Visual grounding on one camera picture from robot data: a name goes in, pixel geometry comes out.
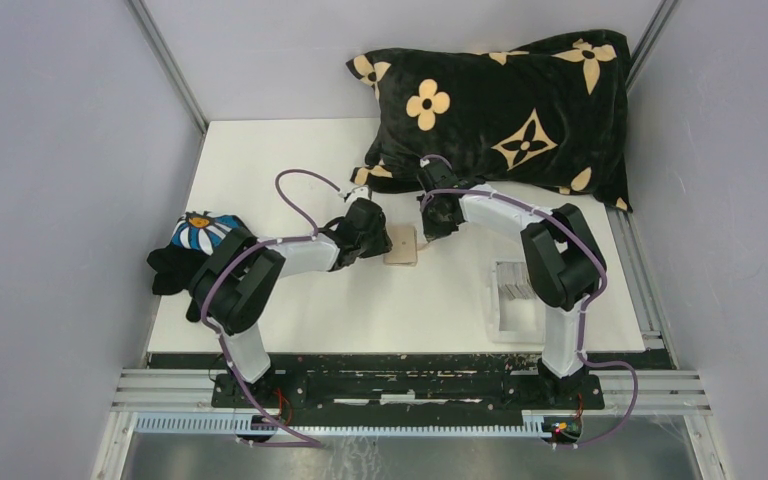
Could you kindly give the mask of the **clear plastic card box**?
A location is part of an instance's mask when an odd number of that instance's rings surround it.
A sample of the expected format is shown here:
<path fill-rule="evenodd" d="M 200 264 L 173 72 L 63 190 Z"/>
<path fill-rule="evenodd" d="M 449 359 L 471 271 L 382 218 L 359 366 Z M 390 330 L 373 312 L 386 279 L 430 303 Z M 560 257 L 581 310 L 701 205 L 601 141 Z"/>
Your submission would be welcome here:
<path fill-rule="evenodd" d="M 537 296 L 534 300 L 508 300 L 498 290 L 496 282 L 496 259 L 490 264 L 488 277 L 489 305 L 487 307 L 486 333 L 489 340 L 497 344 L 535 344 L 542 346 L 545 341 L 546 306 Z"/>

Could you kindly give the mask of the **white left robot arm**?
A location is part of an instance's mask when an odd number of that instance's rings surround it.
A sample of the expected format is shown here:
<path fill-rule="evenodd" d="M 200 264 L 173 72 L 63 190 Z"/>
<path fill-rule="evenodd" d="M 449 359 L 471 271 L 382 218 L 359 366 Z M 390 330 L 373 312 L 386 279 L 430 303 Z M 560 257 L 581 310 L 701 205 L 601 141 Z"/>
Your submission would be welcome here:
<path fill-rule="evenodd" d="M 385 213 L 366 198 L 353 200 L 344 215 L 307 236 L 259 239 L 245 227 L 232 230 L 194 275 L 188 293 L 196 318 L 218 335 L 240 398 L 259 407 L 275 391 L 258 321 L 278 280 L 339 271 L 391 250 Z"/>

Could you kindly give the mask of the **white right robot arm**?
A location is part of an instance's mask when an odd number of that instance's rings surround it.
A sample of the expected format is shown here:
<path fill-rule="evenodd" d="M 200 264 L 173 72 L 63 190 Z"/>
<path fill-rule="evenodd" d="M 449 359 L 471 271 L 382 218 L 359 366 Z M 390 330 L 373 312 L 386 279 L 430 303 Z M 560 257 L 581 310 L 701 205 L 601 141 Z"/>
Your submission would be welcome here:
<path fill-rule="evenodd" d="M 427 241 L 447 237 L 464 223 L 520 241 L 527 280 L 546 310 L 538 396 L 551 408 L 566 406 L 587 374 L 587 307 L 607 286 L 606 262 L 583 213 L 573 204 L 532 206 L 486 183 L 460 179 L 439 155 L 421 159 L 417 179 Z"/>

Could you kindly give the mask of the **beige leather card holder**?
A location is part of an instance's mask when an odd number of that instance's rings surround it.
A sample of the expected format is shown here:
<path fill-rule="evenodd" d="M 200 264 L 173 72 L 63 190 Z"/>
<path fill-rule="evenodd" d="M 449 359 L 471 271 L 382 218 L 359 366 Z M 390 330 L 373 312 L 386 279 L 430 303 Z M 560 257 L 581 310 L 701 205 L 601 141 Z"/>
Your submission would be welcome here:
<path fill-rule="evenodd" d="M 383 255 L 387 266 L 414 267 L 419 262 L 419 254 L 430 246 L 411 224 L 388 224 L 387 234 L 392 243 L 391 250 Z"/>

